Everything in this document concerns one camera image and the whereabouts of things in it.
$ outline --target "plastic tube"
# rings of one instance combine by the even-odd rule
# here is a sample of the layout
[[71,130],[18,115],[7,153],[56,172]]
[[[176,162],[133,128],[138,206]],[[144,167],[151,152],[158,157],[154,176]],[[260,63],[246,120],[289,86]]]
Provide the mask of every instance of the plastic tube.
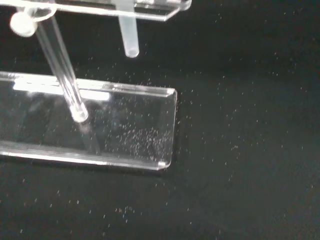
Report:
[[[115,7],[118,11],[132,13],[135,11],[133,0],[117,0],[115,1]],[[136,18],[131,16],[119,16],[118,18],[125,55],[129,58],[135,58],[139,54]]]

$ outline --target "acrylic stand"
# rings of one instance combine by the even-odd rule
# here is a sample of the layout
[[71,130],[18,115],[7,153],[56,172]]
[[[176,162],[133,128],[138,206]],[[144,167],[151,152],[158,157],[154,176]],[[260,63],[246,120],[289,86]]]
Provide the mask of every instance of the acrylic stand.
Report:
[[36,34],[54,76],[0,72],[0,155],[160,170],[171,163],[177,92],[76,79],[54,14],[118,16],[125,54],[139,54],[136,19],[166,21],[191,1],[0,0],[11,29]]

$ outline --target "clear acrylic top plate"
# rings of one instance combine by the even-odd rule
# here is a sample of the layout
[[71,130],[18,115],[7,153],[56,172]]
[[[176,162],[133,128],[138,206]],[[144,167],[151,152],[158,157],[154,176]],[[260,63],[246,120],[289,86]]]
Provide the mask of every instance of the clear acrylic top plate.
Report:
[[[116,9],[116,5],[132,2],[134,12]],[[179,11],[187,10],[191,2],[192,0],[0,0],[0,5],[165,22]]]
[[0,71],[0,155],[160,170],[171,163],[173,88],[77,80],[89,112],[73,120],[56,77]]

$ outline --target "black surface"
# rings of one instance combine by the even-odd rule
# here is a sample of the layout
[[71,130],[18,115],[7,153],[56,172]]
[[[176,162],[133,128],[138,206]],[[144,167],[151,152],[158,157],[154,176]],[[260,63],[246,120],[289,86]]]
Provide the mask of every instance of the black surface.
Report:
[[[0,11],[0,69],[49,74],[36,38]],[[57,13],[77,77],[177,89],[172,164],[2,157],[0,239],[320,239],[319,12],[315,0],[194,1],[167,23],[138,21],[137,59],[116,18]]]

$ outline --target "vertical rod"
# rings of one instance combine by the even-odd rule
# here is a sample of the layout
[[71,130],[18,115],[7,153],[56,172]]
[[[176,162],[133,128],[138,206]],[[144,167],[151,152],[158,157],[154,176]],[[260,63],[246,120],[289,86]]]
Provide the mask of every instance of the vertical rod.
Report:
[[88,118],[88,110],[82,101],[76,75],[55,16],[38,22],[35,33],[50,68],[62,87],[73,120],[82,123]]
[[[115,8],[118,11],[133,13],[135,11],[134,1],[117,0],[115,1]],[[136,18],[132,16],[119,16],[118,18],[125,55],[129,58],[135,58],[139,54],[139,40]]]

